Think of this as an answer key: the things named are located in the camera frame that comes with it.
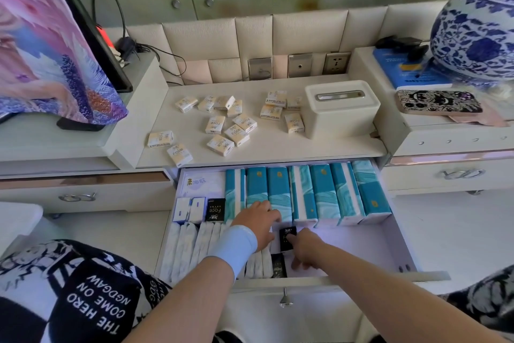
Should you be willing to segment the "silver wall plate with switch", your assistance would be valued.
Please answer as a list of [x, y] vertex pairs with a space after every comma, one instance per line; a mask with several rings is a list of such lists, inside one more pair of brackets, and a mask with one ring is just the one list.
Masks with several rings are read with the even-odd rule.
[[254, 58], [248, 60], [249, 80], [268, 80], [273, 78], [273, 58]]

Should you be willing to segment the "black television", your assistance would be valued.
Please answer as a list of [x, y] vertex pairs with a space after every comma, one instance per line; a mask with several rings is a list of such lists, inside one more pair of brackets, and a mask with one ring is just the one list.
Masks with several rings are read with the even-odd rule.
[[106, 74], [114, 89], [118, 93], [131, 93], [133, 87], [130, 80], [126, 77], [82, 2], [80, 0], [65, 0], [65, 2], [80, 33], [93, 53], [93, 59], [99, 63], [100, 69]]

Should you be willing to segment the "person's left leg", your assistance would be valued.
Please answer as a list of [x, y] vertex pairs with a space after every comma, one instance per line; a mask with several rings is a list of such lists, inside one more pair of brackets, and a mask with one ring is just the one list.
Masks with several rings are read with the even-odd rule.
[[67, 239], [0, 259], [0, 343], [121, 343], [172, 287]]

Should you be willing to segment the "small black packet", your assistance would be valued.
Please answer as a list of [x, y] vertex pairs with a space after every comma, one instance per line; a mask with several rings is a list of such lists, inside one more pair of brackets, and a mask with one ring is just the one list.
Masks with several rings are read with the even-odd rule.
[[285, 227], [279, 230], [279, 249], [281, 253], [287, 253], [293, 249], [292, 243], [287, 239], [288, 235], [296, 236], [297, 227]]
[[205, 215], [206, 222], [225, 222], [225, 198], [209, 198]]
[[282, 253], [271, 254], [271, 262], [273, 268], [273, 279], [287, 278], [285, 258]]

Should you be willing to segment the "white rounded stool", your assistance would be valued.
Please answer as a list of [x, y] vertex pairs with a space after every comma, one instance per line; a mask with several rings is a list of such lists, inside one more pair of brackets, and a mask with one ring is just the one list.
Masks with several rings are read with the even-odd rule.
[[0, 202], [0, 257], [19, 236], [30, 235], [42, 216], [40, 205]]

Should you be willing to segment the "white drawer wood strip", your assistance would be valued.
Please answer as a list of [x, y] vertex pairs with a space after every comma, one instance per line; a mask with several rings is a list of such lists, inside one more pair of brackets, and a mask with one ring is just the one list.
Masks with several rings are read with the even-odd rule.
[[[97, 194], [94, 202], [70, 203], [58, 198], [93, 192]], [[0, 180], [0, 202], [37, 204], [49, 215], [168, 211], [173, 207], [175, 193], [174, 182], [162, 171]]]

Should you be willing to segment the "person's right hand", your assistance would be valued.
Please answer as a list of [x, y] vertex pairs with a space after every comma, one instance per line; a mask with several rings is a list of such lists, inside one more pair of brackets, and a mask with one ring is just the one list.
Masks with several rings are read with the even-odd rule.
[[296, 236], [288, 235], [287, 239], [293, 245], [294, 255], [306, 256], [306, 270], [322, 269], [322, 251], [325, 242], [309, 228], [301, 229]]

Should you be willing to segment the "white tissue box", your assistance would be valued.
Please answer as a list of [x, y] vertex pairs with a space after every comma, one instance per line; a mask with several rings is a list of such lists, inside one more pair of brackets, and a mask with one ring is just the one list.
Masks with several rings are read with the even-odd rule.
[[305, 87], [301, 118], [309, 139], [352, 138], [375, 130], [380, 101], [363, 80]]

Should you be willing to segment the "person's right leg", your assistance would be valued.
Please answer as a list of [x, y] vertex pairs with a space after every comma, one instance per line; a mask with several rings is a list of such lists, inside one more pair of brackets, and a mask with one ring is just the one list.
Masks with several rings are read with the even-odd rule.
[[514, 264], [439, 297], [514, 342]]

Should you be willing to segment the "row of teal tissue packs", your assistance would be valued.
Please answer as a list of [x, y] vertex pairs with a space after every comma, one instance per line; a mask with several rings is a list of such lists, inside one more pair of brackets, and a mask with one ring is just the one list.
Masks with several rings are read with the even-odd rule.
[[285, 226], [377, 224], [393, 213], [376, 165], [368, 159], [229, 169], [225, 181], [225, 222], [256, 201], [269, 201]]

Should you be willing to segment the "blue book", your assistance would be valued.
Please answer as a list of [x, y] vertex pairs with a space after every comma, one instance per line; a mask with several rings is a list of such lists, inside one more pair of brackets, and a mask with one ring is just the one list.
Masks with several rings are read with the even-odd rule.
[[373, 55], [396, 91], [445, 90], [453, 85], [426, 57], [412, 62], [407, 54], [387, 48], [375, 48]]

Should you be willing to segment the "white drawer pink strip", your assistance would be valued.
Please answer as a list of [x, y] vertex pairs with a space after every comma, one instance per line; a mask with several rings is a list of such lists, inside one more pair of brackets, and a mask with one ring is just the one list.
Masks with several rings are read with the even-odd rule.
[[[484, 169], [486, 173], [457, 180], [445, 180], [440, 173], [470, 169]], [[514, 188], [514, 158], [389, 165], [382, 168], [381, 176], [394, 195], [509, 189]]]

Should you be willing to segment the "colourful floral cover cloth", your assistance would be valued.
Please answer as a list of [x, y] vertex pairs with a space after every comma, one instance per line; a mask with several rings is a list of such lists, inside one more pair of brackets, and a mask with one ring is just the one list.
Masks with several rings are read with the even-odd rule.
[[96, 125], [126, 118], [65, 0], [0, 0], [0, 114]]

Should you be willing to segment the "white printed tissue pack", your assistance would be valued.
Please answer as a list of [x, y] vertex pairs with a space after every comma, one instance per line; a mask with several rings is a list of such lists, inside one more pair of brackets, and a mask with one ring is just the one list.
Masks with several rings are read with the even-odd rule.
[[193, 171], [186, 169], [181, 172], [178, 180], [176, 197], [225, 197], [225, 171]]

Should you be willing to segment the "person's right forearm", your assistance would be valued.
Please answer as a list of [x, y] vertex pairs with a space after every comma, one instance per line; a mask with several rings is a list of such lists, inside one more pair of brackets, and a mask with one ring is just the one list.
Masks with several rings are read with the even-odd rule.
[[342, 249], [322, 243], [316, 265], [387, 343], [507, 343], [436, 295]]

